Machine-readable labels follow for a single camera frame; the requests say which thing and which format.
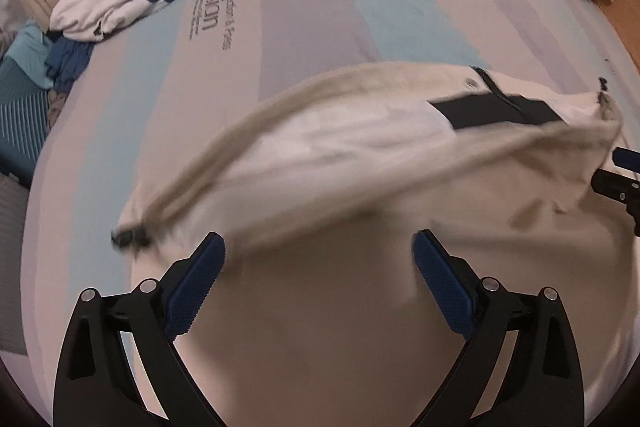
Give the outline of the beige jacket with black lining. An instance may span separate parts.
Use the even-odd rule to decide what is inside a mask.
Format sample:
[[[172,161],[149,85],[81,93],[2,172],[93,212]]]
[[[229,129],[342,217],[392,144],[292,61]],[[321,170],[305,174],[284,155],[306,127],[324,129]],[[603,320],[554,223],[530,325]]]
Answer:
[[[160,274],[219,233],[227,259],[178,349],[231,426],[405,426],[454,364],[411,256],[432,230],[512,291],[559,291],[594,418],[639,352],[639,242],[594,194],[628,136],[615,89],[559,94],[464,66],[337,69],[224,116],[153,128],[118,224]]]

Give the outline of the teal clothes pile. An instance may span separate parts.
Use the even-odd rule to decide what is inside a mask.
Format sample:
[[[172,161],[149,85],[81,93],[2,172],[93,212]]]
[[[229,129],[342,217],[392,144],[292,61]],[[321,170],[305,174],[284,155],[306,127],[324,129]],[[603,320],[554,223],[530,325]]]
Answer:
[[[1,172],[24,187],[93,48],[29,20],[1,54]]]

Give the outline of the striped pastel bed sheet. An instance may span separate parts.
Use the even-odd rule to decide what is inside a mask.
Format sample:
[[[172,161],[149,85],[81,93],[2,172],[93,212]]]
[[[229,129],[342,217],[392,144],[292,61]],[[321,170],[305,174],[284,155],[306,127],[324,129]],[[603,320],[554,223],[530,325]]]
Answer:
[[[149,232],[118,221],[171,109],[209,94],[230,116],[327,72],[388,62],[500,72],[559,94],[615,89],[628,118],[618,145],[639,141],[638,69],[588,0],[171,2],[96,47],[38,161],[22,298],[43,403],[79,293],[124,293],[148,278],[132,268]]]

